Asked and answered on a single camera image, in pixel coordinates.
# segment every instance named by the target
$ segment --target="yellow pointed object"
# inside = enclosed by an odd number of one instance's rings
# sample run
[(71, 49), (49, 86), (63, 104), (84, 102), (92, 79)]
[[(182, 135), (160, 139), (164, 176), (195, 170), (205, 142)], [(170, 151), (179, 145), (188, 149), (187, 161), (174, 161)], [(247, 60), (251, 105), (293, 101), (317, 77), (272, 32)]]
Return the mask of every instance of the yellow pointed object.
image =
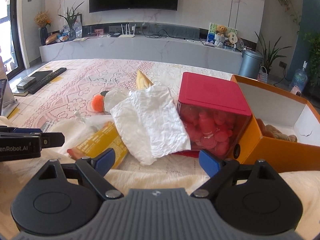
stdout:
[(137, 89), (146, 89), (151, 87), (153, 83), (140, 70), (137, 71)]

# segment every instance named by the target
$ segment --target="teddy bear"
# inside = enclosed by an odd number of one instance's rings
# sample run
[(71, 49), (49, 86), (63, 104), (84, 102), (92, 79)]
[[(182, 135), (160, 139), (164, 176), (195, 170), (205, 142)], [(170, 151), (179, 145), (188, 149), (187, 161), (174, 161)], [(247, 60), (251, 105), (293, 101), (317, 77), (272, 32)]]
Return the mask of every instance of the teddy bear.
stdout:
[(224, 36), (224, 34), (226, 33), (227, 31), (227, 27), (223, 26), (223, 25), (218, 25), (217, 26), (217, 29), (216, 29), (216, 33), (219, 35), (219, 36)]
[(272, 126), (270, 124), (264, 125), (264, 123), (261, 119), (257, 119), (257, 123), (259, 125), (259, 128), (260, 128), (263, 136), (275, 138), (275, 139), (280, 139), (280, 140), (284, 140), (284, 141), (289, 141), (289, 142), (298, 142), (298, 139), (295, 135), (283, 134), (277, 128), (275, 128), (274, 126)]

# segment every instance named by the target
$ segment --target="marble tv cabinet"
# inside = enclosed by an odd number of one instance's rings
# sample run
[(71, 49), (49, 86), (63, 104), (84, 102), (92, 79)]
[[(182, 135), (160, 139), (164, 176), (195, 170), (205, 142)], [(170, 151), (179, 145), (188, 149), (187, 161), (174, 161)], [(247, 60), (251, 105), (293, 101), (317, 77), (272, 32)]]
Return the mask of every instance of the marble tv cabinet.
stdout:
[(43, 62), (66, 59), (135, 59), (190, 65), (238, 74), (242, 54), (173, 38), (90, 37), (40, 47)]

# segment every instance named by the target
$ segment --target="trash can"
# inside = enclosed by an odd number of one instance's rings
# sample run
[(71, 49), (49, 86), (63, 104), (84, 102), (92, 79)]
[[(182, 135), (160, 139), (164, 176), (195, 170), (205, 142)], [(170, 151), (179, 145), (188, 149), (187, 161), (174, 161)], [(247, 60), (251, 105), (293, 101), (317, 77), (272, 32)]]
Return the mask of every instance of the trash can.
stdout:
[(260, 64), (263, 60), (261, 53), (246, 49), (242, 52), (242, 57), (239, 76), (257, 79)]

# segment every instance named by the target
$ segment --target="wall socket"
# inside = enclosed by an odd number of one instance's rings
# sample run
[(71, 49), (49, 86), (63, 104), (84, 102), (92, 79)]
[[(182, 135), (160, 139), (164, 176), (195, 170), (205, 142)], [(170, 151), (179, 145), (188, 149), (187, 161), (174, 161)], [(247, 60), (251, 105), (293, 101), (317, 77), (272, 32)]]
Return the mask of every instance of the wall socket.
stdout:
[(284, 63), (284, 62), (280, 61), (279, 62), (279, 66), (283, 67), (284, 69), (286, 69), (287, 68), (287, 63)]
[(121, 25), (109, 26), (109, 33), (115, 33), (116, 30), (120, 30), (121, 31)]

